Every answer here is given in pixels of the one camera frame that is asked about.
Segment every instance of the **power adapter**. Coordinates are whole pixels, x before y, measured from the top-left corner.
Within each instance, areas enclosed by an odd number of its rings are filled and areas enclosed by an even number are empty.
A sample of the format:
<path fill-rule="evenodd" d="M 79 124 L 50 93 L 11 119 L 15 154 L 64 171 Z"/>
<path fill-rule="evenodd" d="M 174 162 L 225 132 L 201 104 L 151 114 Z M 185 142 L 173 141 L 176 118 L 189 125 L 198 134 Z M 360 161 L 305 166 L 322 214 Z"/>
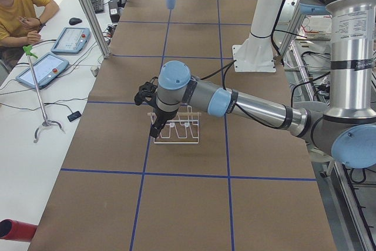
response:
<path fill-rule="evenodd" d="M 70 114 L 67 118 L 68 118 L 68 120 L 69 120 L 70 122 L 73 122 L 74 120 L 76 120 L 76 119 L 78 119 L 78 118 L 80 118 L 80 117 L 81 117 L 81 113 L 80 113 L 80 111 L 76 111 L 76 112 Z"/>

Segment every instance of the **computer mouse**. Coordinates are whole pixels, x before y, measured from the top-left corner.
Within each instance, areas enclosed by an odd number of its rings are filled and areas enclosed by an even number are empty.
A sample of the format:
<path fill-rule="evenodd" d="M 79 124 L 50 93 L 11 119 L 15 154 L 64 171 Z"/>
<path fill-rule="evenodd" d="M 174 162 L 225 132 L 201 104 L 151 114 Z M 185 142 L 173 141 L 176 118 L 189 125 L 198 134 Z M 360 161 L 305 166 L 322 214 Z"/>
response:
<path fill-rule="evenodd" d="M 79 23 L 81 23 L 81 22 L 82 22 L 82 20 L 81 20 L 80 18 L 71 18 L 71 19 L 69 20 L 69 24 L 70 24 L 71 26 L 77 25 L 77 24 L 79 24 Z"/>

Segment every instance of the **tablet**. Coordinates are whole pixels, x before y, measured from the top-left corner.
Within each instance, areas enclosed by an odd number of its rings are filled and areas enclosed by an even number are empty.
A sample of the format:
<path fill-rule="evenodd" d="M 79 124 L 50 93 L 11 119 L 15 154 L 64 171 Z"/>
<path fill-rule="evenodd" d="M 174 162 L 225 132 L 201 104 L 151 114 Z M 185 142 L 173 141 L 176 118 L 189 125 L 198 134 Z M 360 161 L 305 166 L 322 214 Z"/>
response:
<path fill-rule="evenodd" d="M 39 88 L 46 87 L 53 79 L 55 79 L 62 71 L 66 69 L 68 64 L 68 60 L 58 57 L 53 53 L 47 53 L 43 57 L 39 58 L 33 65 Z M 27 68 L 20 73 L 16 77 L 16 81 L 30 88 L 35 87 L 30 68 Z"/>
<path fill-rule="evenodd" d="M 55 54 L 78 54 L 90 37 L 88 28 L 70 28 L 63 29 L 51 52 Z"/>

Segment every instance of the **white desk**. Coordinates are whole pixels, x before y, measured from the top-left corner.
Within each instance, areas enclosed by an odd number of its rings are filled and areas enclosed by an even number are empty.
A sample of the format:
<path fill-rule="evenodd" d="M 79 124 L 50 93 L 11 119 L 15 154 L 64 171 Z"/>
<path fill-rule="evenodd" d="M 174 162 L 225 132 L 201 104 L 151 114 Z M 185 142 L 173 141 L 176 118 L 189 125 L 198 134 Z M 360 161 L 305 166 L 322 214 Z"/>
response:
<path fill-rule="evenodd" d="M 47 23 L 41 31 L 42 39 L 56 39 L 65 26 L 69 26 L 71 17 L 82 19 L 77 27 L 88 27 L 89 23 L 79 5 L 78 0 L 63 0 L 60 11 Z M 111 24 L 108 8 L 97 14 L 99 24 L 103 30 Z M 63 56 L 73 64 L 95 43 L 94 36 L 78 55 Z M 38 56 L 49 52 L 53 43 L 37 45 L 32 52 Z M 90 55 L 71 74 L 52 82 L 41 90 L 42 99 L 54 102 L 60 99 L 86 98 L 95 78 L 90 71 L 91 66 L 99 65 L 102 60 L 98 47 L 93 48 Z M 20 62 L 27 62 L 23 56 Z M 27 66 L 16 67 L 8 76 L 2 87 L 14 79 Z M 7 93 L 24 90 L 26 87 L 12 81 L 0 91 Z M 37 108 L 39 106 L 35 91 L 0 95 L 0 102 L 23 108 Z M 67 104 L 73 112 L 83 112 L 86 101 L 62 102 Z M 65 133 L 57 126 L 43 129 L 39 135 L 39 142 L 33 143 L 34 131 L 43 122 L 41 110 L 22 111 L 6 106 L 0 106 L 0 220 L 14 219 L 37 225 L 45 209 L 47 200 L 59 173 L 68 147 L 71 143 L 79 119 L 72 123 L 67 116 L 71 113 L 68 108 L 59 105 L 46 107 L 48 118 L 61 122 Z M 24 251 L 29 243 L 0 240 L 0 250 Z"/>

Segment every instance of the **red cup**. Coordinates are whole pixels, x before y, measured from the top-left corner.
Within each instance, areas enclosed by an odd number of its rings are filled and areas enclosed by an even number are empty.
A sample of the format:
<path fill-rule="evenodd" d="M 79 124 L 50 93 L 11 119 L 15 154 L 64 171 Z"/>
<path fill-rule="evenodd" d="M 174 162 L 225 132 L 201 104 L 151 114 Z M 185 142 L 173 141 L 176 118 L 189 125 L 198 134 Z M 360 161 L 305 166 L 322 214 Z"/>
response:
<path fill-rule="evenodd" d="M 31 242 L 38 226 L 17 220 L 0 222 L 0 239 Z"/>

